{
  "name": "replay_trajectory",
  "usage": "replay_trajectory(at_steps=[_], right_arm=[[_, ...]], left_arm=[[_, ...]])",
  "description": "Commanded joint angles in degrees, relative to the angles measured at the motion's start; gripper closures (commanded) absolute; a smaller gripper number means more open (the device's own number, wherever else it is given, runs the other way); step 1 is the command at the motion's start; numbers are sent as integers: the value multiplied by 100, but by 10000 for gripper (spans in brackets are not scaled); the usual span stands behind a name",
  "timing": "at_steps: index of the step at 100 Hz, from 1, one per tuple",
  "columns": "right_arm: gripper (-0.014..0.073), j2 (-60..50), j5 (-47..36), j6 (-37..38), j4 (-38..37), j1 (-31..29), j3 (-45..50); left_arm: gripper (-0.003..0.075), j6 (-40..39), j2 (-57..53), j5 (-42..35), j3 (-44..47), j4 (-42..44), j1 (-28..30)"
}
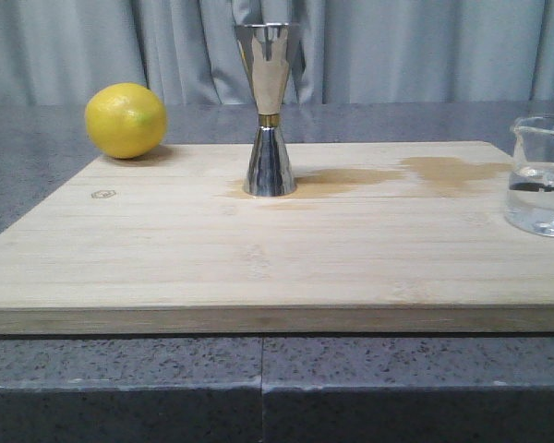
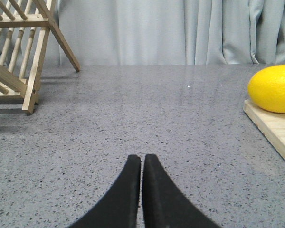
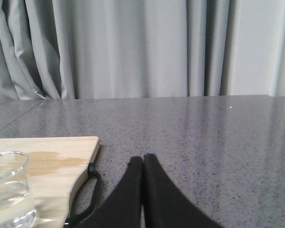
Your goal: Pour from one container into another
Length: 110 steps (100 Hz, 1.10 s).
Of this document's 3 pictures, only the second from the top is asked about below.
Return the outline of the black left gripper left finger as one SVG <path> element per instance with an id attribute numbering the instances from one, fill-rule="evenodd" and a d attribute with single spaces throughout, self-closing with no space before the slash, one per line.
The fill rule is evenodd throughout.
<path id="1" fill-rule="evenodd" d="M 129 155 L 109 191 L 72 228 L 134 228 L 140 194 L 141 159 Z"/>

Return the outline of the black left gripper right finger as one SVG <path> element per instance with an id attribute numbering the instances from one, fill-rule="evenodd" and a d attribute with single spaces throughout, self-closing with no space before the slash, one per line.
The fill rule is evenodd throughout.
<path id="1" fill-rule="evenodd" d="M 146 228 L 218 228 L 177 188 L 155 154 L 145 156 L 142 206 Z"/>

